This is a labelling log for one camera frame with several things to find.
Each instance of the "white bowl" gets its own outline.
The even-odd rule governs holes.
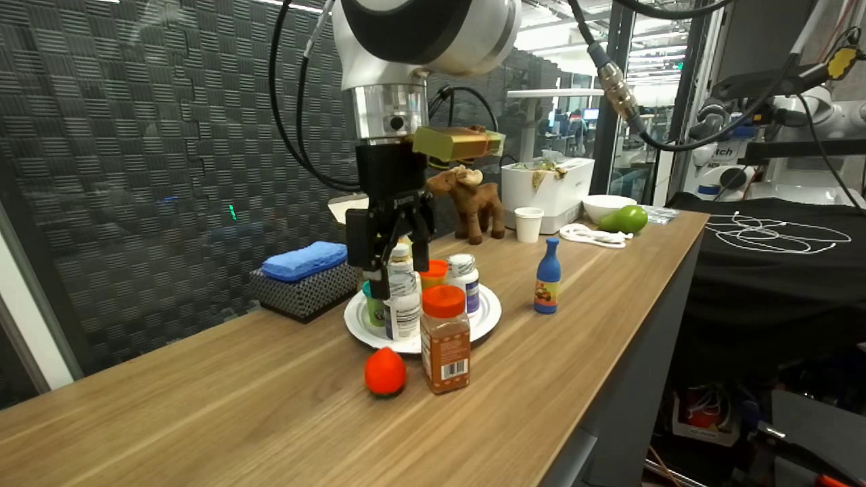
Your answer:
[[[584,198],[584,214],[590,216],[590,222],[601,222],[603,216],[626,209],[626,206],[635,206],[632,198],[623,198],[623,194],[586,194]]]

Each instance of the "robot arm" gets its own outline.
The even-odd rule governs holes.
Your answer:
[[[352,93],[358,179],[369,209],[347,212],[350,266],[388,297],[383,263],[409,233],[413,266],[428,268],[434,206],[428,156],[412,135],[428,125],[425,76],[477,76],[498,67],[520,26],[520,0],[339,0],[333,39]]]

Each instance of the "gray wall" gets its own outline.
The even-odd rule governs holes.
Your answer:
[[[275,6],[180,6],[187,22],[163,24],[147,24],[143,0],[0,6],[0,198],[83,374],[243,313],[245,274],[268,255],[344,239],[324,209],[335,191],[286,156],[271,122]],[[310,24],[310,13],[286,18],[286,116]],[[434,87],[480,87],[517,140],[507,87],[554,76],[517,51],[493,76]],[[354,179],[331,36],[310,57],[305,109],[310,156]],[[477,120],[485,112],[459,98],[454,122]]]

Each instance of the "wooden countertop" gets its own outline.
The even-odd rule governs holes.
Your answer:
[[[0,411],[0,485],[539,485],[704,222],[623,252],[562,240],[554,316],[527,305],[540,240],[473,245],[504,320],[467,389],[434,394],[413,356],[375,401],[344,305],[310,324],[251,310]]]

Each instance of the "clear bottle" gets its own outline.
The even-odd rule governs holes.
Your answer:
[[[471,374],[471,331],[466,291],[431,287],[423,291],[423,363],[436,394],[459,389]]]
[[[535,271],[534,309],[539,313],[558,310],[559,278],[562,278],[562,268],[558,260],[558,243],[559,243],[558,239],[546,239],[546,252],[544,252],[544,260],[539,263],[539,271]]]
[[[447,283],[466,291],[466,313],[473,320],[481,310],[481,274],[477,268],[477,258],[452,255]]]
[[[409,339],[420,324],[420,278],[405,243],[398,243],[388,260],[388,309],[390,339]]]

